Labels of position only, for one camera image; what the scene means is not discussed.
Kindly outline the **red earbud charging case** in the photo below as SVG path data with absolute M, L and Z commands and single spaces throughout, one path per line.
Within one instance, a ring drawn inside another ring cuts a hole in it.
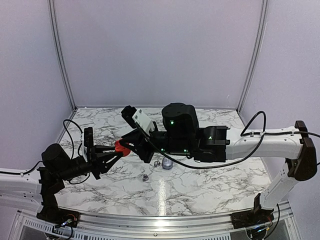
M 124 157 L 128 156 L 131 153 L 131 150 L 122 146 L 118 140 L 114 143 L 114 149 L 117 153 L 122 153 Z

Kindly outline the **grey blue charging case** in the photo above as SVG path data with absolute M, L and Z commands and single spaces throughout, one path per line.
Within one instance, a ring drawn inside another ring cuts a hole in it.
M 170 170 L 173 168 L 173 161 L 164 157 L 162 159 L 162 168 L 165 170 Z

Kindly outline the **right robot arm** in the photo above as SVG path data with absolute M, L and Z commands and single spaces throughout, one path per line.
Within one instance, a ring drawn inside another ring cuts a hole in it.
M 163 131 L 141 109 L 128 105 L 121 111 L 132 131 L 123 135 L 119 143 L 145 163 L 154 153 L 168 159 L 183 156 L 208 163 L 212 169 L 232 166 L 250 157 L 284 158 L 282 170 L 254 199 L 253 209 L 247 214 L 252 224 L 260 223 L 298 182 L 310 180 L 318 171 L 313 134 L 303 121 L 270 130 L 200 127 L 195 108 L 179 102 L 165 106 L 161 114 Z

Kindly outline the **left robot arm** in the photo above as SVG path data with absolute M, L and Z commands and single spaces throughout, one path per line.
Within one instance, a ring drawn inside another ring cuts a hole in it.
M 58 206 L 56 194 L 65 182 L 80 176 L 100 179 L 129 149 L 116 142 L 114 146 L 95 145 L 93 128 L 80 131 L 78 156 L 69 156 L 58 143 L 41 154 L 42 160 L 30 170 L 0 170 L 0 204 L 33 211 L 37 218 L 51 223 L 76 224 L 79 213 Z

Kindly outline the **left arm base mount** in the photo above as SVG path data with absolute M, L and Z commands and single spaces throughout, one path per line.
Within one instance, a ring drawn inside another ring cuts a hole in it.
M 53 224 L 62 224 L 71 220 L 70 225 L 77 227 L 80 213 L 78 211 L 60 208 L 54 194 L 42 195 L 41 211 L 36 214 L 40 220 Z

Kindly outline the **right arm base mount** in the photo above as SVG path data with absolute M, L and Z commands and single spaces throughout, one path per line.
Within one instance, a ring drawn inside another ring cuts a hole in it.
M 234 229 L 247 228 L 254 225 L 259 225 L 274 220 L 274 209 L 262 209 L 261 194 L 258 193 L 254 198 L 253 208 L 234 212 L 230 215 L 231 223 Z

